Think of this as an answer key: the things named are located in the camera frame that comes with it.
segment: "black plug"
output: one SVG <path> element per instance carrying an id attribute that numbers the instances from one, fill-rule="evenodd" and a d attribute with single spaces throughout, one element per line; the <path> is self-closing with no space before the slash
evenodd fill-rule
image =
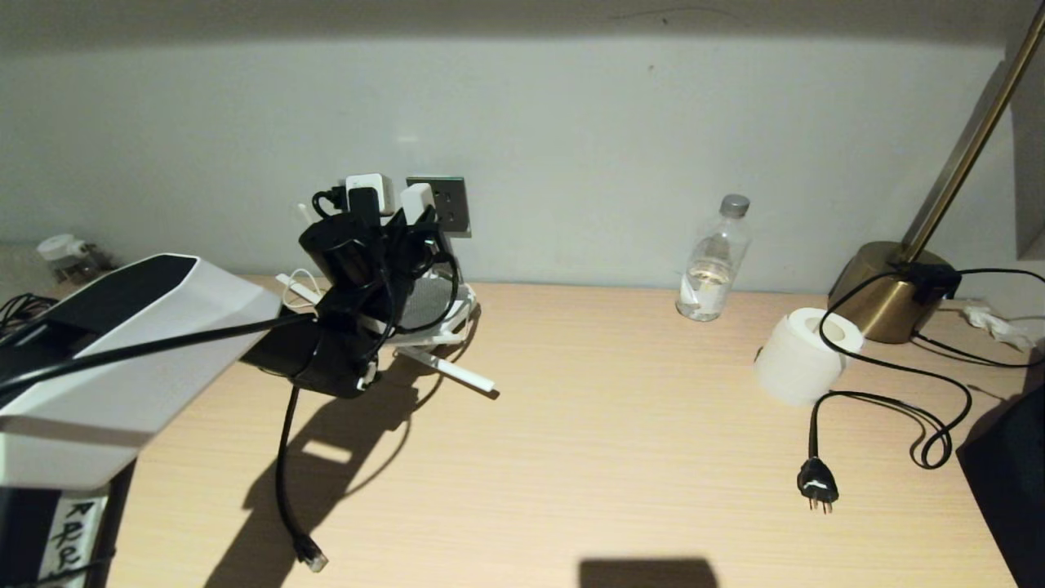
<path id="1" fill-rule="evenodd" d="M 838 500 L 838 487 L 828 466 L 819 457 L 810 457 L 798 470 L 798 492 L 809 499 L 809 509 L 823 509 L 827 515 L 832 503 Z"/>

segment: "plastic water bottle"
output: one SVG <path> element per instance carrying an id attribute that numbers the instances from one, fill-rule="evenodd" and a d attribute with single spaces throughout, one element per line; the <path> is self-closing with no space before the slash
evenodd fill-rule
<path id="1" fill-rule="evenodd" d="M 725 308 L 751 237 L 744 215 L 751 202 L 736 193 L 722 198 L 715 226 L 697 241 L 682 273 L 675 308 L 686 319 L 715 321 Z"/>

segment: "white plug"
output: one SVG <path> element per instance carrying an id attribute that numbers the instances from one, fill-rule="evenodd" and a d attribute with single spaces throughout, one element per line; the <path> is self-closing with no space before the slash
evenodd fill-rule
<path id="1" fill-rule="evenodd" d="M 407 214 L 407 222 L 414 224 L 428 206 L 436 205 L 436 196 L 432 193 L 431 184 L 414 184 L 399 194 L 402 211 Z"/>
<path id="2" fill-rule="evenodd" d="M 345 180 L 345 189 L 374 188 L 377 191 L 377 207 L 382 215 L 395 213 L 395 192 L 392 191 L 392 181 L 381 173 L 359 173 L 349 175 Z"/>

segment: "white cable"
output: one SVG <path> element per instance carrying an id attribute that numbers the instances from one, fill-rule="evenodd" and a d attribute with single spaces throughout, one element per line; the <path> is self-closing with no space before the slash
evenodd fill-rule
<path id="1" fill-rule="evenodd" d="M 308 286 L 302 283 L 301 281 L 294 279 L 294 276 L 298 275 L 299 273 L 307 275 L 308 278 L 312 280 L 312 289 L 310 291 L 307 292 L 302 291 L 302 289 L 308 290 Z M 305 307 L 312 307 L 316 305 L 316 301 L 319 301 L 320 299 L 323 298 L 323 290 L 320 289 L 320 284 L 319 282 L 316 281 L 316 276 L 312 275 L 312 272 L 304 267 L 298 267 L 294 269 L 293 272 L 291 272 L 291 275 L 286 278 L 285 281 L 283 279 L 280 279 L 280 281 L 283 282 L 283 296 L 281 297 L 283 301 L 283 306 L 285 306 L 288 309 L 304 309 Z M 294 289 L 299 297 L 305 300 L 305 302 L 297 303 L 294 305 L 287 303 L 286 293 L 291 289 Z"/>

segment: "toilet paper roll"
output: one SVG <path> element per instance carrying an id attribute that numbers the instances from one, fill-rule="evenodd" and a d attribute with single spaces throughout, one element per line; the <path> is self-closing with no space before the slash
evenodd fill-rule
<path id="1" fill-rule="evenodd" d="M 820 309 L 798 309 L 782 319 L 754 361 L 754 374 L 762 387 L 788 404 L 816 402 L 851 361 L 820 340 L 817 327 L 825 313 Z M 860 330 L 836 314 L 828 317 L 823 333 L 847 352 L 863 348 Z"/>

